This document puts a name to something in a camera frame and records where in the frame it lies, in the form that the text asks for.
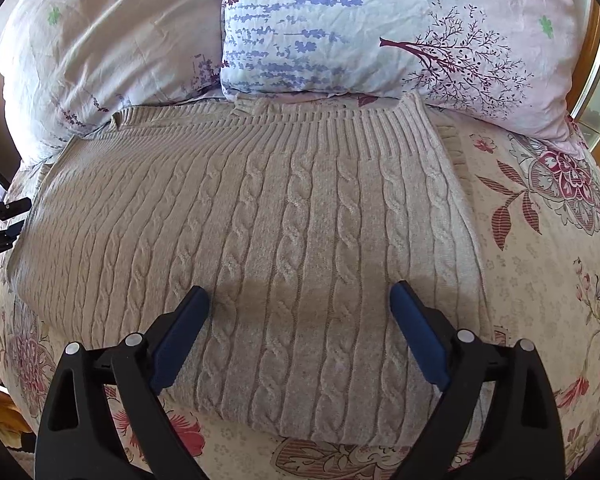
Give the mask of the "beige cable-knit sweater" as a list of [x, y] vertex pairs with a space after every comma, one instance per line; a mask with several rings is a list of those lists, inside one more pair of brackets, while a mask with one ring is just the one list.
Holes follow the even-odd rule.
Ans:
[[474, 212], [414, 94], [126, 108], [50, 168], [7, 276], [92, 348], [202, 287], [211, 315], [172, 398], [303, 440], [408, 445], [422, 428], [434, 393], [393, 284], [492, 334]]

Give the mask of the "cream floral bedspread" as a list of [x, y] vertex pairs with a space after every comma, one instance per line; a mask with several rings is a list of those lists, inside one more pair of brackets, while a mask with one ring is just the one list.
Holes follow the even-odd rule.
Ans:
[[[600, 440], [600, 170], [588, 154], [425, 107], [475, 216], [492, 323], [490, 337], [475, 334], [507, 347], [522, 338], [534, 343], [557, 404], [566, 471], [573, 472]], [[59, 156], [21, 167], [8, 197], [34, 203]], [[61, 352], [73, 340], [15, 294], [7, 276], [14, 248], [0, 256], [0, 377], [37, 427]], [[434, 400], [408, 445], [281, 437], [186, 408], [172, 398], [175, 384], [161, 402], [211, 478], [387, 479], [439, 400], [426, 384]]]

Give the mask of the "pink floral pillow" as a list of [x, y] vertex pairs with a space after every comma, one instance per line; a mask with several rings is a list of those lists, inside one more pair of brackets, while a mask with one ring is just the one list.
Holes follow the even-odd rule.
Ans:
[[114, 113], [220, 83], [222, 0], [18, 0], [0, 36], [5, 119], [25, 162]]

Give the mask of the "blue lavender print pillow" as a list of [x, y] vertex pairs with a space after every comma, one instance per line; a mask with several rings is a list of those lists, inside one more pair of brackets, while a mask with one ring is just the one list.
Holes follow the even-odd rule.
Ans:
[[570, 136], [573, 0], [223, 0], [226, 96], [417, 92], [532, 138]]

